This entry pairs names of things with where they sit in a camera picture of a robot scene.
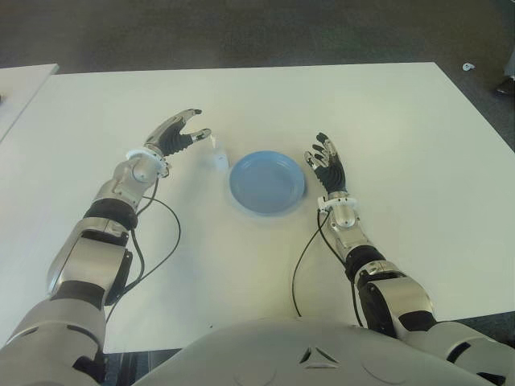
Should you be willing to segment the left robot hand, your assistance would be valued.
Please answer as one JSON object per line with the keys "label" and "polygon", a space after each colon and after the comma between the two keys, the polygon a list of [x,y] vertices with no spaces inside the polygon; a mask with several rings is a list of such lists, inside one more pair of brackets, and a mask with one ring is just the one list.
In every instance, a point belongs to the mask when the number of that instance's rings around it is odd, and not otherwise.
{"label": "left robot hand", "polygon": [[144,146],[165,158],[208,138],[212,133],[210,129],[182,133],[187,122],[201,113],[201,109],[186,109],[168,118],[149,135]]}

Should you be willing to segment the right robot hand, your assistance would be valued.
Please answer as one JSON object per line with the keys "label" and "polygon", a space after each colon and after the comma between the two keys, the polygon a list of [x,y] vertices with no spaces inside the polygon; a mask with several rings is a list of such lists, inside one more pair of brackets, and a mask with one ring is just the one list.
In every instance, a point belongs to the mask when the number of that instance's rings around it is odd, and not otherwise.
{"label": "right robot hand", "polygon": [[346,192],[346,176],[340,156],[325,133],[316,135],[316,143],[312,145],[312,151],[304,153],[307,165],[314,171],[328,194]]}

